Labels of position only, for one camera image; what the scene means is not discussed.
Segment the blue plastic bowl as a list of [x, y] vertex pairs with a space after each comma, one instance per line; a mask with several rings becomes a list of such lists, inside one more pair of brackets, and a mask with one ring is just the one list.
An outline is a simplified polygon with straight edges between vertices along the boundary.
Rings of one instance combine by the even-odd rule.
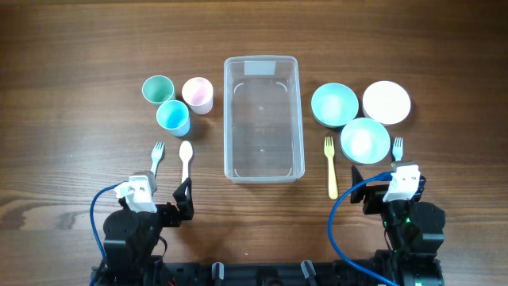
[[344, 155], [357, 164], [376, 164], [391, 148], [387, 129], [370, 118], [356, 118], [346, 124], [340, 142]]

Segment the yellow plastic fork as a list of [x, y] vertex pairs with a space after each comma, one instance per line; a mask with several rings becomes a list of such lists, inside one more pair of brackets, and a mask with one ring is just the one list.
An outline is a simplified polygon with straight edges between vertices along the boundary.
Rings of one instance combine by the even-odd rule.
[[335, 148], [333, 143], [333, 138], [331, 136], [325, 137], [324, 142], [324, 154], [327, 159], [328, 164], [328, 195], [330, 199], [337, 199], [338, 198], [338, 188], [337, 188], [337, 178], [335, 173], [335, 167], [334, 167], [334, 155], [335, 155]]

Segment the cream plastic spoon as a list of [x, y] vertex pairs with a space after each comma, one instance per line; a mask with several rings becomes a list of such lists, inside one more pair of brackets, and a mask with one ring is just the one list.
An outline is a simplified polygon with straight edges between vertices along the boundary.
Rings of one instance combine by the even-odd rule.
[[179, 148], [179, 157], [183, 163], [182, 182], [190, 175], [190, 163], [193, 158], [194, 150], [189, 141], [183, 141]]

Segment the light blue plastic fork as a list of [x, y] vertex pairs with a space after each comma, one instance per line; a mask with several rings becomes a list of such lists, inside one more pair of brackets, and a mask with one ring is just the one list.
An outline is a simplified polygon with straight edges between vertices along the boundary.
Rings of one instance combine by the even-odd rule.
[[403, 158], [403, 138], [396, 137], [392, 146], [392, 156], [395, 161], [400, 161]]

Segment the mint green plastic fork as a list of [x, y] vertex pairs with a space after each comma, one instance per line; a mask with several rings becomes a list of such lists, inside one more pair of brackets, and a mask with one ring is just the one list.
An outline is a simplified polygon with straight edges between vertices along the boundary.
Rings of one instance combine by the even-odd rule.
[[164, 158], [165, 147], [162, 141], [158, 141], [152, 150], [152, 167], [151, 172], [156, 176], [159, 163]]

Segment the green plastic bowl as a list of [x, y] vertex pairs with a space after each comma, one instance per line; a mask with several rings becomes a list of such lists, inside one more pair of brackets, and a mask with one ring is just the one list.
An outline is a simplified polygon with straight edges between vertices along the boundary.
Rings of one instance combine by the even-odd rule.
[[311, 99], [314, 117], [329, 128], [338, 128], [349, 123], [357, 116], [359, 107], [354, 91], [342, 83], [321, 85]]

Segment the blue plastic cup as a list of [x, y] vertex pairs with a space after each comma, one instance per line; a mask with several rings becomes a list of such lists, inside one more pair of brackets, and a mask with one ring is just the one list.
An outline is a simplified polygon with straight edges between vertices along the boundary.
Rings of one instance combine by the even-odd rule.
[[159, 106], [156, 112], [158, 124], [172, 136], [183, 137], [191, 127], [187, 105], [179, 100], [169, 100]]

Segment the pink plastic bowl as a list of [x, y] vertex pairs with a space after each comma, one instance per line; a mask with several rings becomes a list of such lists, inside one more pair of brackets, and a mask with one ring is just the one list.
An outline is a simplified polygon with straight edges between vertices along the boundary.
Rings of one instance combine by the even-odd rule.
[[392, 81], [378, 81], [367, 87], [362, 98], [364, 115], [382, 125], [402, 122], [410, 113], [408, 92]]

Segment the pink plastic cup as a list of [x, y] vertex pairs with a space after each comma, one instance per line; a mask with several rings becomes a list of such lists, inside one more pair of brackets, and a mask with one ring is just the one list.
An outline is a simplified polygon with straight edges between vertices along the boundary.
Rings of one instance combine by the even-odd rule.
[[194, 77], [184, 83], [182, 97], [196, 114], [208, 114], [213, 107], [214, 88], [208, 79]]

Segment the green plastic cup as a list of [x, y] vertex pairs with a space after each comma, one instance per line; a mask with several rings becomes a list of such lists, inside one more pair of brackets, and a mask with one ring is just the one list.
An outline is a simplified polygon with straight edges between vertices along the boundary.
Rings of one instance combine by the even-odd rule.
[[164, 75], [154, 75], [146, 79], [141, 91], [144, 98], [153, 106], [160, 106], [175, 98], [175, 86]]

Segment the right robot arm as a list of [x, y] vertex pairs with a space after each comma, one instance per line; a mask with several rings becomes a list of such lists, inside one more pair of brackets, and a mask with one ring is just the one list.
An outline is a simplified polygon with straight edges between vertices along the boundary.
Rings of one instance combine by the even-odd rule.
[[445, 284], [437, 251], [445, 240], [445, 212], [422, 202], [426, 179], [416, 164], [400, 164], [388, 184], [363, 185], [351, 203], [363, 203], [366, 215], [379, 215], [388, 245], [356, 263], [397, 285]]

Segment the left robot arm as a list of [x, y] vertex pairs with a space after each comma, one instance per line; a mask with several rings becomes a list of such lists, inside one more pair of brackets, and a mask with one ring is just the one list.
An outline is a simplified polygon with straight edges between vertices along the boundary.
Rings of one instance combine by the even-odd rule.
[[191, 179], [175, 190], [175, 204], [156, 205], [155, 212], [135, 212], [127, 207], [111, 214], [103, 224], [105, 257], [95, 269], [92, 285], [176, 285], [175, 276], [165, 269], [163, 257], [152, 254], [158, 242], [167, 244], [161, 231], [179, 227], [194, 216]]

